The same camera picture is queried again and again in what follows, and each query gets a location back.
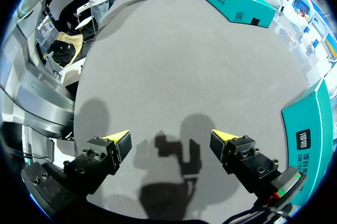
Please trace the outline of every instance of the screw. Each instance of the screw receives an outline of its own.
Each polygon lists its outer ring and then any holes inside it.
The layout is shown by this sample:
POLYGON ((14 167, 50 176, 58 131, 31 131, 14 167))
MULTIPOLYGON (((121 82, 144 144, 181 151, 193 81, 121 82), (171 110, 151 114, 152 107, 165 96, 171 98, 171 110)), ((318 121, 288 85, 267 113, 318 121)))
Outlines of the screw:
POLYGON ((258 173, 264 173, 265 170, 263 167, 258 167, 257 171, 258 173))
POLYGON ((47 173, 47 172, 43 172, 43 173, 42 173, 42 177, 43 177, 44 179, 46 179, 46 178, 48 177, 48 173, 47 173))
POLYGON ((41 182, 41 179, 40 178, 35 178, 33 180, 33 182, 34 182, 35 185, 38 185, 41 182))
POLYGON ((246 152, 241 152, 241 156, 243 157, 243 158, 246 158, 247 157, 247 153, 246 152))
POLYGON ((84 174, 85 173, 85 169, 83 168, 77 168, 75 169, 79 174, 84 174))
POLYGON ((96 159, 96 160, 100 161, 101 158, 102 158, 102 154, 101 154, 101 153, 95 154, 95 159, 96 159))

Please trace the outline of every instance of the cable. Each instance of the cable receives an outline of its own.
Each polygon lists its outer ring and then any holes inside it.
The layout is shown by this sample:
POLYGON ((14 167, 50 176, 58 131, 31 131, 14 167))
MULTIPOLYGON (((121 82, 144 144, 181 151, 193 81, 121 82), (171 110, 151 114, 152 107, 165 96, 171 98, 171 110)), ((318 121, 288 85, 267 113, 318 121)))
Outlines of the cable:
POLYGON ((23 152, 23 151, 20 151, 20 150, 12 149, 11 147, 8 147, 8 146, 7 146, 7 148, 10 150, 11 154, 16 155, 17 157, 28 158, 28 159, 33 159, 33 158, 37 158, 37 159, 48 158, 49 159, 49 157, 42 157, 38 154, 26 153, 26 152, 23 152))
POLYGON ((43 133, 40 133, 39 131, 37 131, 36 129, 34 129, 34 128, 32 128, 30 125, 28 126, 28 127, 30 127, 32 130, 34 130, 35 132, 37 132, 37 133, 39 133, 39 134, 42 134, 43 136, 45 136, 45 137, 48 137, 48 138, 52 138, 52 137, 54 137, 55 136, 55 133, 53 133, 53 135, 52 136, 46 136, 45 134, 43 134, 43 133))
POLYGON ((289 221, 291 218, 288 214, 286 214, 285 212, 283 211, 278 211, 277 209, 275 208, 272 208, 272 207, 257 207, 257 208, 252 208, 252 209, 249 209, 247 211, 243 211, 241 213, 238 213, 237 215, 234 215, 232 217, 230 217, 227 221, 225 221, 223 224, 230 224, 232 221, 240 218, 240 217, 243 217, 245 215, 248 215, 248 214, 252 214, 252 213, 255 213, 255 212, 265 212, 265 211, 269 211, 269 212, 273 212, 273 213, 276 213, 278 215, 281 215, 282 217, 284 217, 287 221, 289 221))

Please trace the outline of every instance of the white chair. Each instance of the white chair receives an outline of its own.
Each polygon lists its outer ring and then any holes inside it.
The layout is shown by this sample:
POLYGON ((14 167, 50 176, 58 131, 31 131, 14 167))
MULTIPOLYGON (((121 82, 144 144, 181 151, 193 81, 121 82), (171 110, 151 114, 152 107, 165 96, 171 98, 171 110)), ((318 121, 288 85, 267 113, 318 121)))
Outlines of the white chair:
MULTIPOLYGON (((76 26, 75 30, 80 30, 80 33, 82 34, 82 27, 84 27, 85 25, 87 25, 90 21, 92 21, 93 23, 93 29, 94 29, 94 36, 96 35, 96 29, 95 29, 95 23, 94 23, 94 16, 93 13, 91 11, 91 6, 90 3, 86 3, 85 5, 82 5, 80 8, 77 9, 77 21, 78 21, 78 26, 76 26), (80 15, 82 12, 84 12, 86 9, 90 8, 90 17, 87 17, 86 19, 80 21, 80 15)), ((83 43, 92 41, 94 38, 90 39, 90 40, 85 40, 83 39, 83 43)))

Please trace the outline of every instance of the exhibition booth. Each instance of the exhibition booth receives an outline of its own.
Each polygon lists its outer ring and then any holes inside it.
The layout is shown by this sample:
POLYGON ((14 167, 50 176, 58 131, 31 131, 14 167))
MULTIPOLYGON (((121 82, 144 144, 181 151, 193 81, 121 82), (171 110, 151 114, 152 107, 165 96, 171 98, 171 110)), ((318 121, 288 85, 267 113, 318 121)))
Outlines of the exhibition booth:
MULTIPOLYGON (((0 125, 22 125, 23 148, 60 169, 89 139, 130 130, 133 149, 89 202, 210 223, 250 208, 256 196, 210 151, 214 129, 256 141, 240 161, 263 154, 274 171, 298 169, 278 199, 294 190, 286 197, 301 207, 318 188, 336 148, 337 30, 317 0, 118 0, 97 30, 85 4, 66 33, 46 1, 26 15, 20 5, 8 27, 0 125), (60 41, 73 46, 67 62, 51 51, 60 41)), ((28 167, 44 161, 34 156, 28 167)))
POLYGON ((275 28, 289 46, 309 87, 282 109, 288 165, 309 177, 292 200, 293 204, 302 206, 318 187, 335 149, 337 30, 317 0, 266 1, 277 10, 275 26, 271 28, 275 28))

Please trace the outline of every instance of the black logo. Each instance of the black logo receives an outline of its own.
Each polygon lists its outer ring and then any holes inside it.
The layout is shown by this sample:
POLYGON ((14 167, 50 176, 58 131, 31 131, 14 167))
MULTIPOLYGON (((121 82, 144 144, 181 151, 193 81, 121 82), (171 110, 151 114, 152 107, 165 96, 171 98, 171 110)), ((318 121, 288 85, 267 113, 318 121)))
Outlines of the black logo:
POLYGON ((310 129, 296 133, 297 150, 309 149, 311 147, 310 129))

